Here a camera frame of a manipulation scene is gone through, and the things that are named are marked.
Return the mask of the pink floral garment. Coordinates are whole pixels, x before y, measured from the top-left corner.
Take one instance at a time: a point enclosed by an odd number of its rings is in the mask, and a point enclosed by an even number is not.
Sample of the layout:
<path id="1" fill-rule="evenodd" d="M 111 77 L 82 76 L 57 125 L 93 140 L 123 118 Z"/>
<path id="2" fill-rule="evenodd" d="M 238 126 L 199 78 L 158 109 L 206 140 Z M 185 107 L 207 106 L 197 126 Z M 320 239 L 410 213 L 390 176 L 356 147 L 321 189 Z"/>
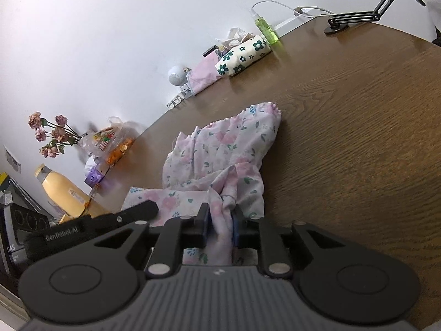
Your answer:
<path id="1" fill-rule="evenodd" d="M 179 133 L 168 154 L 160 189 L 131 187 L 123 208 L 146 200 L 158 206 L 153 226 L 174 217 L 194 216 L 209 204 L 213 229 L 204 248 L 183 252 L 186 265 L 254 265 L 257 252 L 232 243 L 231 212 L 239 207 L 246 217 L 264 217 L 264 183 L 259 169 L 282 120 L 273 102 L 251 105 L 236 116 Z"/>

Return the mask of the yellow bottle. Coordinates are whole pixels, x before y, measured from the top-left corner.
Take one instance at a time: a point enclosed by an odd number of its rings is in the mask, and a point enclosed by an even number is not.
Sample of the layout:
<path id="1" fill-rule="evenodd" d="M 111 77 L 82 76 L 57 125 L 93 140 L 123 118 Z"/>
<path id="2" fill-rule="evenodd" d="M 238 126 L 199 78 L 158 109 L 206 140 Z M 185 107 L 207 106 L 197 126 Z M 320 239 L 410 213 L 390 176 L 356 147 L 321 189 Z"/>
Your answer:
<path id="1" fill-rule="evenodd" d="M 79 217 L 90 216 L 95 218 L 111 213 L 85 194 L 68 178 L 51 170 L 45 164 L 41 164 L 37 168 L 35 177 L 49 199 L 63 210 L 64 216 L 61 217 L 59 224 Z"/>

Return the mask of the purple tissue pack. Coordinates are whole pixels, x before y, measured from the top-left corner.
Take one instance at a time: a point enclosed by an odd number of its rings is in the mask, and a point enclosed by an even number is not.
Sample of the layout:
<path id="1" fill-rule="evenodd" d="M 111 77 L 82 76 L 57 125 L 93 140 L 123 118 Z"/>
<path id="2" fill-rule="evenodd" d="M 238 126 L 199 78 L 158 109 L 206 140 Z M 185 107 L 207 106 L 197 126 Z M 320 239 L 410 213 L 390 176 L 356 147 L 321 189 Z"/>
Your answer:
<path id="1" fill-rule="evenodd" d="M 106 160 L 100 157 L 90 156 L 84 165 L 85 184 L 94 188 L 103 180 L 108 169 L 109 165 Z"/>

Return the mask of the pink artificial flowers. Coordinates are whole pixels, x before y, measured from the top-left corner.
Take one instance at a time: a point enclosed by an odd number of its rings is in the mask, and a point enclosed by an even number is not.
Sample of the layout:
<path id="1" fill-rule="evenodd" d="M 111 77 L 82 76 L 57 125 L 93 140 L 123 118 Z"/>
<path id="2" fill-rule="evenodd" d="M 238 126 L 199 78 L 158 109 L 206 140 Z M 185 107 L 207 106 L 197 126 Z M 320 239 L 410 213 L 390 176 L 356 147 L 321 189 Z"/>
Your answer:
<path id="1" fill-rule="evenodd" d="M 65 153 L 67 146 L 77 145 L 82 139 L 62 114 L 57 115 L 55 121 L 51 122 L 36 111 L 29 116 L 28 125 L 34 130 L 36 140 L 44 143 L 39 151 L 44 158 L 57 158 Z"/>

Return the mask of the clear snack bag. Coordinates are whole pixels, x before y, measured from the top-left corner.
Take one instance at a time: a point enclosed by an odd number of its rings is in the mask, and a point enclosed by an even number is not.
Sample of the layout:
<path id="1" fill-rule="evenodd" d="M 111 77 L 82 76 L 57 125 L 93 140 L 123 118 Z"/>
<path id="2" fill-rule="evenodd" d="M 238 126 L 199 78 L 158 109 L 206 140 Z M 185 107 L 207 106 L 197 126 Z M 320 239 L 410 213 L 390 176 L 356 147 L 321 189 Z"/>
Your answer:
<path id="1" fill-rule="evenodd" d="M 86 132 L 79 146 L 89 155 L 115 165 L 135 141 L 135 130 L 119 117 L 110 117 L 108 126 L 97 132 Z"/>

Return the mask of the white letter ornament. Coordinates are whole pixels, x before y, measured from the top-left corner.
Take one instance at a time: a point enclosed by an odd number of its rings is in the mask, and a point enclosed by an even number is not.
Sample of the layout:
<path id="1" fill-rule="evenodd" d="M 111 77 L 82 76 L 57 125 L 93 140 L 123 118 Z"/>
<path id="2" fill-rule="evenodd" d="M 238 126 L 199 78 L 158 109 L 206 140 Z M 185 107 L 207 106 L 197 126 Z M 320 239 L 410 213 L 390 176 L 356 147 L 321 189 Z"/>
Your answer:
<path id="1" fill-rule="evenodd" d="M 181 102 L 191 97 L 192 94 L 179 92 L 175 97 L 172 98 L 170 102 L 166 104 L 168 110 L 173 110 L 176 106 L 178 106 Z"/>

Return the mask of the white robot figurine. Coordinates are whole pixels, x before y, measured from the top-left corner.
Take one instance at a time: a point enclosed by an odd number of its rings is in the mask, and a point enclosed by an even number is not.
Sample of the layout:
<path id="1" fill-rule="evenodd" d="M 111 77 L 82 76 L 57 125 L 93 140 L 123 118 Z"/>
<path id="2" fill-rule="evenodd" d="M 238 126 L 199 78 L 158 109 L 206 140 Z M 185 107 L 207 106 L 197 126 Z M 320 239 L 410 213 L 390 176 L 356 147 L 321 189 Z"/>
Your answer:
<path id="1" fill-rule="evenodd" d="M 191 70 L 181 64 L 171 67 L 167 73 L 167 78 L 170 84 L 175 87 L 182 87 L 188 82 L 187 75 Z"/>

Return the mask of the folded pink cloth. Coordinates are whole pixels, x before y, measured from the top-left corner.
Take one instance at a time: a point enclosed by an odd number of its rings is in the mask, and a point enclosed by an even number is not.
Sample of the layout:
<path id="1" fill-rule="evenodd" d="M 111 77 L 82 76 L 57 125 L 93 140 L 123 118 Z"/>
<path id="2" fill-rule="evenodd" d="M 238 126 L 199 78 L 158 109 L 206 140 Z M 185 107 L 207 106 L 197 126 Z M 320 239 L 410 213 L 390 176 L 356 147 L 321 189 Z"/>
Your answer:
<path id="1" fill-rule="evenodd" d="M 213 52 L 189 72 L 187 75 L 188 85 L 194 95 L 202 92 L 221 78 L 216 69 L 218 61 L 217 53 Z"/>

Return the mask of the small black box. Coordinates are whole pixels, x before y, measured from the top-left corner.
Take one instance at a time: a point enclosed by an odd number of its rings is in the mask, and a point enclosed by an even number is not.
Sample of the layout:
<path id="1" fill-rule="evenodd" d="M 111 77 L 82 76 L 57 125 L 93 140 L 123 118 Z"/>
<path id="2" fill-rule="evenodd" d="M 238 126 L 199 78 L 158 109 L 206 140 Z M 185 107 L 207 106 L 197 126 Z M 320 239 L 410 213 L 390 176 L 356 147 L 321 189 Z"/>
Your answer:
<path id="1" fill-rule="evenodd" d="M 211 47 L 209 47 L 204 53 L 203 53 L 203 57 L 206 58 L 207 56 L 209 56 L 211 53 L 216 52 L 219 50 L 219 47 L 217 45 L 213 45 Z"/>

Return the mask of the cream green-flower folded cloth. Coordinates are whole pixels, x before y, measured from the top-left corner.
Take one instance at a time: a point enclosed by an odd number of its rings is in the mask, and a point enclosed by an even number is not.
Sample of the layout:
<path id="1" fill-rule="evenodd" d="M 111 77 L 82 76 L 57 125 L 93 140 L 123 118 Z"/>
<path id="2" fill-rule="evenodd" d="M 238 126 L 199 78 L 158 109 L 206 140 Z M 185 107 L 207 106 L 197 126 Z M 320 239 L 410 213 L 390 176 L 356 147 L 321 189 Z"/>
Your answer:
<path id="1" fill-rule="evenodd" d="M 270 52 L 266 39 L 254 36 L 228 51 L 215 65 L 216 72 L 222 78 L 235 76 Z"/>

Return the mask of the crumpled white tissue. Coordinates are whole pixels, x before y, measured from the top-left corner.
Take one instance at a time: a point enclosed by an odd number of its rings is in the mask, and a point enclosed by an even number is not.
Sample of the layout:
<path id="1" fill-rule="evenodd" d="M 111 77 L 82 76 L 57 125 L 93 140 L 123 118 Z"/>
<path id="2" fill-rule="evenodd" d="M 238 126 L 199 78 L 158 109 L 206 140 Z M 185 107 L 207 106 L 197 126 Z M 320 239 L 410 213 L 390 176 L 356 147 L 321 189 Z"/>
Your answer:
<path id="1" fill-rule="evenodd" d="M 216 42 L 219 46 L 222 46 L 226 50 L 239 46 L 243 42 L 250 40 L 254 37 L 254 34 L 243 30 L 239 27 L 231 28 L 225 38 L 216 38 Z"/>

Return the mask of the green spray bottle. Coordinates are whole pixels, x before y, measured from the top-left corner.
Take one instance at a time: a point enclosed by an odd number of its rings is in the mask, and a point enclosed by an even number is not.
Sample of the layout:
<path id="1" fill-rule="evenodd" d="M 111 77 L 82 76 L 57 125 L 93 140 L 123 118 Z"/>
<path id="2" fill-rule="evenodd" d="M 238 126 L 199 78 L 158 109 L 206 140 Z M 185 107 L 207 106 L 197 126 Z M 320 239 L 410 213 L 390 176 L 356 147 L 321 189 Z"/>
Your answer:
<path id="1" fill-rule="evenodd" d="M 273 28 L 266 22 L 266 20 L 263 17 L 261 17 L 258 13 L 256 13 L 254 9 L 251 9 L 250 12 L 256 27 L 258 28 L 258 30 L 260 30 L 260 32 L 265 37 L 265 39 L 271 45 L 277 43 L 279 37 L 274 32 Z"/>

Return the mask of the white power strip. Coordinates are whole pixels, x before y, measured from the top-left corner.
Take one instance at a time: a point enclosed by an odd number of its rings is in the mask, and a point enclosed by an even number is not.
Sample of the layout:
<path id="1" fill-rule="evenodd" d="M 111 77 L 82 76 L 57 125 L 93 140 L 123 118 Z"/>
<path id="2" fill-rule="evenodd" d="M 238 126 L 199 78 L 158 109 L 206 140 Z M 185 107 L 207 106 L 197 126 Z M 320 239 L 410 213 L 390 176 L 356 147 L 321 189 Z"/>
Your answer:
<path id="1" fill-rule="evenodd" d="M 296 28 L 301 27 L 315 17 L 331 16 L 331 10 L 318 6 L 299 6 L 294 9 L 293 16 L 274 27 L 275 34 L 281 38 Z"/>

